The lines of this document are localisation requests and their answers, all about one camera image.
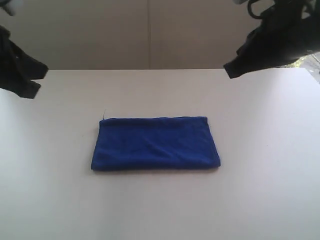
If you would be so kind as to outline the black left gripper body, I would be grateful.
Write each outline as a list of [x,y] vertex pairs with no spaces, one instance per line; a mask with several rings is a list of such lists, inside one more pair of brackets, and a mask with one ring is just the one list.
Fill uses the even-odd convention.
[[25,95],[28,82],[21,72],[10,41],[10,32],[0,27],[0,88]]

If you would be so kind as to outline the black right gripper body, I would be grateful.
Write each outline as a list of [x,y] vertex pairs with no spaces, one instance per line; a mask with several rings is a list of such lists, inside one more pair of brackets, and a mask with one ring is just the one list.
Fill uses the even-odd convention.
[[320,51],[320,2],[275,0],[255,14],[255,0],[247,2],[248,14],[260,21],[238,49],[236,68],[262,70],[294,62]]

